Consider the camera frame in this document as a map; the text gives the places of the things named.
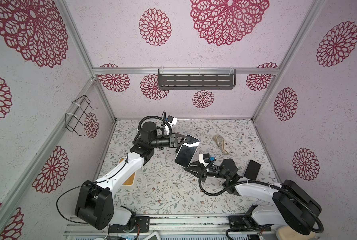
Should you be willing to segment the black phone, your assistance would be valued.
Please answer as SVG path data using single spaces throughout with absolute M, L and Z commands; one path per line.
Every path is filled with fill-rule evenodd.
M 243 177 L 248 180 L 253 180 L 253 181 L 257 180 L 257 176 L 260 171 L 260 168 L 261 168 L 260 163 L 254 161 L 254 160 L 250 160 L 246 169 L 245 169 Z

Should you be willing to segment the pale green phone case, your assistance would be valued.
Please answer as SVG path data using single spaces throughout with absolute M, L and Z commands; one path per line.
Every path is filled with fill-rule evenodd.
M 186 147 L 189 147 L 189 148 L 194 148 L 194 147 L 198 147 L 199 144 L 200 144 L 200 140 L 191 136 L 191 135 L 187 135 L 189 137 L 189 141 L 185 144 L 183 144 L 182 146 L 186 146 Z

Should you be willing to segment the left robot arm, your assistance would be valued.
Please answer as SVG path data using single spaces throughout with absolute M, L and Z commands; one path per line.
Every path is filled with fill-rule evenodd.
M 101 178 L 85 181 L 75 208 L 75 215 L 97 230 L 109 225 L 133 229 L 135 212 L 126 207 L 116 207 L 113 198 L 122 185 L 154 155 L 156 148 L 177 148 L 176 162 L 187 167 L 200 141 L 191 135 L 181 135 L 171 124 L 157 116 L 147 116 L 138 124 L 138 133 L 126 158 Z

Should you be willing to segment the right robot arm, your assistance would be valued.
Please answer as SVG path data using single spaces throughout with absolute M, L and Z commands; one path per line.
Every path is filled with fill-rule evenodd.
M 270 184 L 257 180 L 261 165 L 249 161 L 243 175 L 233 159 L 225 159 L 219 166 L 208 155 L 189 164 L 185 171 L 198 179 L 200 190 L 207 196 L 217 197 L 224 193 L 240 197 L 252 197 L 269 203 L 267 207 L 252 205 L 243 215 L 230 216 L 231 232 L 265 232 L 274 226 L 289 226 L 301 235 L 323 233 L 319 219 L 320 205 L 294 181 Z

